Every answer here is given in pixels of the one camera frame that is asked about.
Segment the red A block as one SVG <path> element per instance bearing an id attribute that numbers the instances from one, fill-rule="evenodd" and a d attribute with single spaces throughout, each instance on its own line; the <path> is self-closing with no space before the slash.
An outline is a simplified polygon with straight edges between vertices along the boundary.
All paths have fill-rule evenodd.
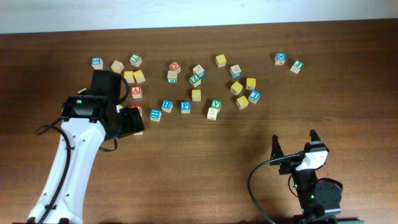
<path id="1" fill-rule="evenodd" d="M 131 87 L 131 96 L 136 98 L 142 98 L 142 88 L 140 86 L 132 86 Z"/>

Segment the yellow C block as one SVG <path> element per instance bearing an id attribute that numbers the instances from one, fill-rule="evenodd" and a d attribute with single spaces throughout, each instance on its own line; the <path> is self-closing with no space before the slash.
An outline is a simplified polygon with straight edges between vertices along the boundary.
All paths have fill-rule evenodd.
<path id="1" fill-rule="evenodd" d="M 201 101 L 201 90 L 192 90 L 192 101 Z"/>

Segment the red I block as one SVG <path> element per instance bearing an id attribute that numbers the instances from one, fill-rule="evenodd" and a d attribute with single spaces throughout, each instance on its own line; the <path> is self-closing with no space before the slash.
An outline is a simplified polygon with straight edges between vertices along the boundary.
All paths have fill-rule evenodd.
<path id="1" fill-rule="evenodd" d="M 132 105 L 131 106 L 132 109 L 137 108 L 139 110 L 139 114 L 142 117 L 142 107 L 141 105 Z"/>

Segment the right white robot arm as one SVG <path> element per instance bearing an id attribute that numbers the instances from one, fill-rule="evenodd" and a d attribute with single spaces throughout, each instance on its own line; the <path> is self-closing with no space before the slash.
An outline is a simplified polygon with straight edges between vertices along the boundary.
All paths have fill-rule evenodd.
<path id="1" fill-rule="evenodd" d="M 341 213 L 343 185 L 337 180 L 319 179 L 316 171 L 325 165 L 330 150 L 318 136 L 310 131 L 310 141 L 297 154 L 286 156 L 278 141 L 272 137 L 271 165 L 279 166 L 280 175 L 290 175 L 302 209 L 293 217 L 294 223 L 337 223 Z"/>

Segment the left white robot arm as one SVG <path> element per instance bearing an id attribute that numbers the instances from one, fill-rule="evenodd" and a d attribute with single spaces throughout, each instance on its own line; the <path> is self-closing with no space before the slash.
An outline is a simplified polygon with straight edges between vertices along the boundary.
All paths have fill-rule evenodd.
<path id="1" fill-rule="evenodd" d="M 88 89 L 68 97 L 57 122 L 43 125 L 37 135 L 52 129 L 60 134 L 55 159 L 45 187 L 28 223 L 82 223 L 85 192 L 102 143 L 144 130 L 137 108 L 118 108 L 126 100 L 121 87 L 129 84 L 120 74 L 96 70 Z"/>

